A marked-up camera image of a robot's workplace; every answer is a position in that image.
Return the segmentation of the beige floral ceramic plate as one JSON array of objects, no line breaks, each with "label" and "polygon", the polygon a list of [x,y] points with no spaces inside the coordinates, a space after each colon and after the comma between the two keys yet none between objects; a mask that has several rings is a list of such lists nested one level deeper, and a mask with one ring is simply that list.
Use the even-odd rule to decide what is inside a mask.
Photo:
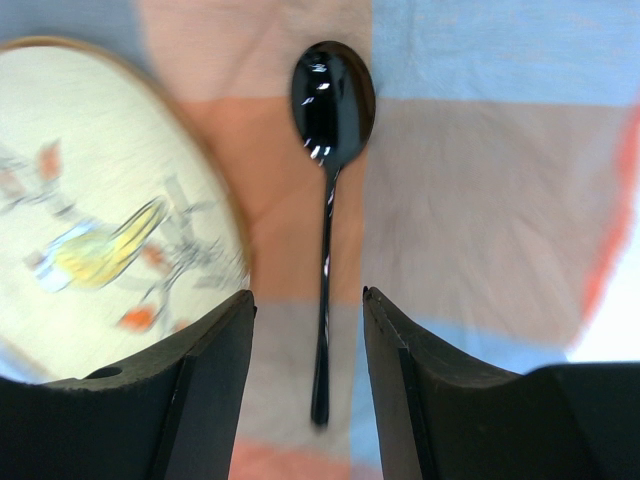
[{"label": "beige floral ceramic plate", "polygon": [[249,285],[237,204],[170,95],[103,48],[1,48],[1,374],[80,378]]}]

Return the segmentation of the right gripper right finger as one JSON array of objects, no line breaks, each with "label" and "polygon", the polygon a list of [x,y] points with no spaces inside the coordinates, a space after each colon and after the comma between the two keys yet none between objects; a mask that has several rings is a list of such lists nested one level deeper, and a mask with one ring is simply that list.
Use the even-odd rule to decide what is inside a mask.
[{"label": "right gripper right finger", "polygon": [[509,478],[494,390],[517,374],[421,327],[375,287],[363,291],[363,313],[384,478]]}]

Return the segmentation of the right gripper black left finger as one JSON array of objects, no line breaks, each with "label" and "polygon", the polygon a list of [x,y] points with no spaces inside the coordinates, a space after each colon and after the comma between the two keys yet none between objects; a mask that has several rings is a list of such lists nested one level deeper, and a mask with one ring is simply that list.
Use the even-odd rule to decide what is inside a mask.
[{"label": "right gripper black left finger", "polygon": [[166,479],[230,462],[256,307],[242,290],[190,326],[52,385],[49,479]]}]

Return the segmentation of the black metal spoon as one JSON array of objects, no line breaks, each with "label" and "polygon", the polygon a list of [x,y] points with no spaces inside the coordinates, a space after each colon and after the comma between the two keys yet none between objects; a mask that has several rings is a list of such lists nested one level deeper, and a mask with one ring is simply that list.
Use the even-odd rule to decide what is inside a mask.
[{"label": "black metal spoon", "polygon": [[331,231],[341,171],[371,136],[376,95],[370,72],[351,47],[332,40],[310,46],[297,61],[291,81],[291,110],[309,158],[326,177],[321,247],[319,324],[311,397],[311,421],[329,422],[329,309]]}]

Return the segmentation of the checkered orange blue cloth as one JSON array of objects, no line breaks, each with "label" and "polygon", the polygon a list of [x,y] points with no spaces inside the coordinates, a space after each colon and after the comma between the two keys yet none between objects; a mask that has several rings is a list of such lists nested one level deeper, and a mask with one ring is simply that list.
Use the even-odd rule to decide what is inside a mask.
[{"label": "checkered orange blue cloth", "polygon": [[[367,287],[518,373],[591,361],[596,347],[638,360],[637,2],[3,2],[1,48],[34,36],[103,48],[157,82],[245,229],[242,290],[256,314],[230,462],[166,479],[382,478]],[[296,129],[291,81],[326,40],[362,58],[376,114],[336,187],[319,428],[326,177]],[[3,478],[49,479],[52,385],[96,370],[46,383],[1,374]]]}]

